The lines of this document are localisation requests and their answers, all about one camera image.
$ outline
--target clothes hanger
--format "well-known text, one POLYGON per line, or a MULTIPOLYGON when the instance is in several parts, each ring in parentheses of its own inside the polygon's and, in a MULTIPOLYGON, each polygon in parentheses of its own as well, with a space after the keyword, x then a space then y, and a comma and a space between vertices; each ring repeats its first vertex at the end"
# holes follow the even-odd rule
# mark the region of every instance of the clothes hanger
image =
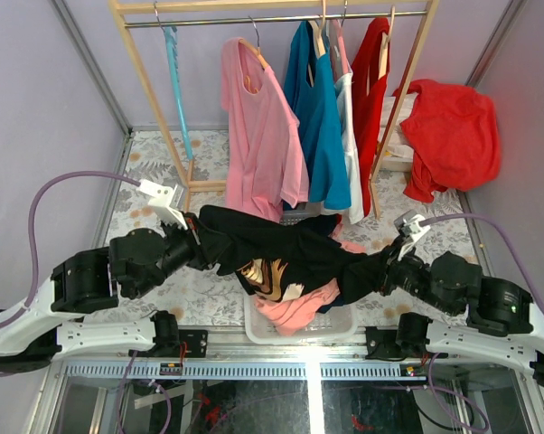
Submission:
POLYGON ((262 56, 262 53, 260 52, 260 33, 258 32, 258 28, 256 27, 256 22, 254 21, 254 18, 252 18, 251 16, 248 16, 248 18, 252 20, 252 23, 254 24, 254 30, 256 30, 256 39, 257 39, 258 48, 255 48, 254 45, 252 45, 250 42, 246 41, 243 38, 239 40, 239 43, 241 43, 246 48, 248 48, 256 56, 256 58, 262 65, 262 69, 265 70, 269 65, 267 61, 264 59, 264 57, 262 56))
POLYGON ((346 8, 348 7, 348 0, 344 0, 344 12, 342 13, 341 29, 344 26, 344 18, 346 18, 346 8))
MULTIPOLYGON (((346 7, 348 6, 348 0, 344 0, 344 12, 342 12, 342 20, 341 20, 341 29, 340 29, 340 36, 342 36, 342 26, 344 25, 344 19, 346 18, 346 7)), ((342 74, 347 74, 351 71, 351 67, 348 64, 348 60, 346 61, 344 59, 344 56, 339 56, 341 58, 341 65, 342 65, 342 74)))
POLYGON ((192 141, 188 134, 188 126, 185 121, 185 115, 183 113, 183 101, 182 101, 182 89, 180 86, 180 78, 178 75, 178 57, 177 57, 177 28, 171 25, 163 26, 160 21, 160 15, 157 13, 157 2, 154 2, 155 19, 160 27, 160 30, 164 34, 165 47, 167 51, 167 63, 170 70, 170 79, 172 81, 172 88, 174 91, 175 105, 177 106, 178 118, 180 120, 180 129, 182 130, 182 141, 185 147, 185 154, 188 157, 188 161, 193 162, 192 141))
POLYGON ((326 49, 324 48, 324 41, 323 41, 323 30, 324 30, 324 27, 326 26, 326 0, 322 0, 322 2, 323 2, 323 15, 322 15, 322 21, 321 21, 320 27, 318 26, 318 23, 314 20, 311 20, 308 22, 313 30, 314 52, 316 53, 316 59, 319 59, 321 56, 324 56, 326 54, 326 49))
POLYGON ((390 26, 389 34, 382 34, 380 42, 380 59, 379 59, 379 78, 384 77, 387 73, 387 63, 389 62, 389 46, 390 36, 392 35, 392 26, 395 23, 395 5, 390 7, 390 26))

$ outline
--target wooden clothing rack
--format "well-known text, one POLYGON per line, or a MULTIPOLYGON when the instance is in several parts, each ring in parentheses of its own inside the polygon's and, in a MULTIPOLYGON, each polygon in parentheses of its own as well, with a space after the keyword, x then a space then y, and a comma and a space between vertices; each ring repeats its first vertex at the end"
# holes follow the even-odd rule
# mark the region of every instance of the wooden clothing rack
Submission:
POLYGON ((357 18, 375 18, 377 16, 390 16, 389 12, 386 13, 362 13, 362 14, 346 14, 346 7, 348 5, 390 5, 390 4, 404 4, 404 3, 426 3, 426 7, 421 11, 410 12, 396 12, 395 17, 401 16, 415 16, 421 15, 420 26, 418 27, 415 41, 413 42, 410 55, 408 56, 407 65, 400 81, 400 93, 395 99, 395 103, 390 114, 389 122, 382 137, 381 144, 377 155, 375 156, 374 164, 370 171, 369 188, 370 195, 372 197, 372 207, 377 219, 380 217, 380 204, 376 190, 376 179, 379 174, 379 170, 382 168, 383 158, 386 155, 390 137, 394 126, 397 123, 399 117, 400 108, 402 102, 407 95, 408 85, 411 82, 413 73, 417 66, 418 58, 423 50, 423 45, 427 38, 428 31, 433 22, 433 18, 438 7, 439 0, 197 0, 197 1, 182 1, 171 3, 131 3, 121 4, 118 0, 108 0, 109 9, 116 22, 119 34, 126 46, 127 53, 131 61, 136 68, 137 77, 142 83, 147 100, 154 112, 157 125, 160 128, 164 141, 167 145, 168 151, 174 161, 175 169, 180 177, 180 180, 187 187, 185 197, 185 211, 188 211, 190 206, 190 200, 192 193, 202 192, 222 192, 226 189, 226 181, 195 181, 192 179, 193 172, 193 159, 188 163, 187 171, 184 169, 182 160, 180 159, 177 149, 175 148, 174 140, 170 135, 169 128, 165 121, 164 113, 162 112, 160 105, 157 101, 157 97, 154 93, 152 83, 149 80, 147 71, 145 70, 144 63, 139 51, 137 50, 136 43, 131 34, 131 29, 159 27, 160 25, 175 25, 175 26, 187 26, 187 25, 211 25, 211 24, 251 24, 251 23, 278 23, 289 21, 308 21, 314 19, 357 19, 357 18), (300 16, 273 16, 273 17, 259 17, 259 18, 221 18, 221 19, 202 19, 202 20, 185 20, 185 21, 165 21, 159 22, 150 21, 145 23, 129 23, 126 21, 127 15, 133 14, 168 14, 168 13, 188 13, 188 12, 221 12, 231 10, 253 10, 253 9, 283 9, 283 8, 302 8, 302 7, 319 7, 323 8, 329 6, 343 7, 342 14, 322 14, 318 15, 300 15, 300 16))

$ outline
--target blue shirt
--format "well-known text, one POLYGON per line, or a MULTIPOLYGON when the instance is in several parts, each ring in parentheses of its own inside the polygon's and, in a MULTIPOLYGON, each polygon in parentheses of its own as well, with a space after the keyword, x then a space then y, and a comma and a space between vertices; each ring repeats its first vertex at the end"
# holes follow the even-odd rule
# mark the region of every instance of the blue shirt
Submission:
POLYGON ((309 202, 324 201, 324 208, 330 210, 350 208, 351 187, 329 53, 316 59, 313 30, 307 22, 300 23, 290 46, 284 93, 300 120, 298 135, 310 178, 309 202), (309 63, 314 86, 308 78, 309 63))

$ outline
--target light blue garment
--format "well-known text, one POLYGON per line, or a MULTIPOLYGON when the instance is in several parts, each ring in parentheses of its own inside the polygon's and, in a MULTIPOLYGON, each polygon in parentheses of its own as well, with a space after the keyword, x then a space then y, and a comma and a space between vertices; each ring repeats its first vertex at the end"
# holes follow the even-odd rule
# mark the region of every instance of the light blue garment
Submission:
POLYGON ((170 76, 172 77, 175 103, 178 106, 178 116, 180 117, 180 128, 182 129, 185 154, 188 156, 188 160, 192 160, 192 143, 190 142, 190 136, 188 136, 188 126, 185 123, 185 116, 183 115, 182 91, 180 90, 180 79, 178 77, 177 29, 174 26, 162 26, 162 30, 164 31, 165 36, 167 63, 170 65, 170 76))
POLYGON ((326 53, 316 59, 313 32, 307 22, 300 24, 292 40, 284 93, 300 121, 298 135, 310 178, 309 202, 324 201, 327 210, 350 208, 351 187, 330 58, 326 53), (308 65, 314 76, 312 86, 308 65))

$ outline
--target lavender wall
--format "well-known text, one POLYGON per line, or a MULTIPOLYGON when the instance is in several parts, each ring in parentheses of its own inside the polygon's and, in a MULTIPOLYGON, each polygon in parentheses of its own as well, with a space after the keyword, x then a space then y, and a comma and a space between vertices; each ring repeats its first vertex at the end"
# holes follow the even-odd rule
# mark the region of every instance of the lavender wall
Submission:
MULTIPOLYGON (((442 0, 416 76, 464 83, 508 3, 509 0, 442 0)), ((110 16, 107 2, 68 0, 68 4, 129 121, 134 126, 154 125, 155 119, 110 16)), ((389 8, 388 5, 351 6, 349 12, 385 12, 389 8)), ((397 8, 399 11, 422 9, 423 5, 419 3, 399 5, 397 8)), ((319 8, 180 14, 179 18, 318 14, 318 11, 319 8)), ((328 12, 339 14, 342 8, 329 8, 328 12)), ((162 19, 170 18, 175 19, 175 15, 162 16, 162 19)), ((152 15, 131 17, 132 21, 153 19, 152 15)), ((391 90, 399 83, 419 20, 420 17, 404 17, 395 21, 389 81, 391 90)), ((344 39, 351 62, 368 23, 369 19, 350 20, 344 25, 344 39)), ((297 26, 297 23, 258 25, 262 53, 281 83, 284 82, 290 41, 297 26)), ((133 34, 167 121, 177 125, 162 31, 158 28, 139 29, 134 30, 133 34)), ((192 127, 227 127, 228 118, 220 109, 220 50, 223 42, 233 36, 243 36, 256 43, 252 24, 185 27, 178 34, 183 101, 188 123, 192 127)))
MULTIPOLYGON (((29 290, 29 204, 45 181, 112 170, 122 135, 49 2, 0 2, 0 308, 29 290)), ((41 280, 90 246, 105 181, 55 187, 37 214, 41 280)), ((21 434, 44 373, 0 379, 0 432, 21 434)))
MULTIPOLYGON (((544 298, 544 0, 527 2, 480 91, 497 108, 502 170, 469 198, 511 235, 544 298)), ((481 229, 497 275, 526 287, 499 236, 481 229)))

